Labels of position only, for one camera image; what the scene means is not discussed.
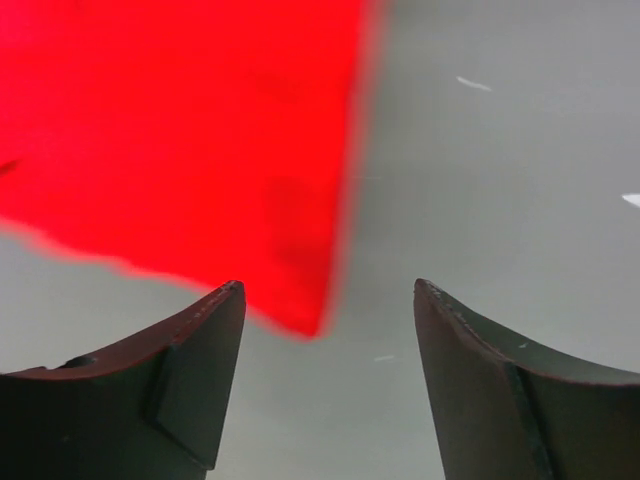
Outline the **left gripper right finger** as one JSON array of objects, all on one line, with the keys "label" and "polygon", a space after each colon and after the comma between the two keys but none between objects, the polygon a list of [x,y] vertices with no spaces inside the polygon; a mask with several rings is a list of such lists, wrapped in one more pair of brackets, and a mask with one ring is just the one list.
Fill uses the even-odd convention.
[{"label": "left gripper right finger", "polygon": [[549,348],[424,279],[413,306],[446,478],[638,478],[638,374]]}]

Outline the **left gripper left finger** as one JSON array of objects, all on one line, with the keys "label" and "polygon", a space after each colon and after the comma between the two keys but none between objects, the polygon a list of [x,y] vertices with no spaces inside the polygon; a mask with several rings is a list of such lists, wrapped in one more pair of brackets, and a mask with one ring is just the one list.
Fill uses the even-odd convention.
[{"label": "left gripper left finger", "polygon": [[60,367],[1,378],[5,479],[203,479],[218,457],[246,313],[230,281]]}]

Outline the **red t-shirt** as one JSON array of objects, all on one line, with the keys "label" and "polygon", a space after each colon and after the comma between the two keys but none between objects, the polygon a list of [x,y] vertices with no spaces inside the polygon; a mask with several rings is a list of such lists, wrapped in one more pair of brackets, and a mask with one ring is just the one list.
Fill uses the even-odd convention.
[{"label": "red t-shirt", "polygon": [[1,227],[329,324],[380,1],[5,1]]}]

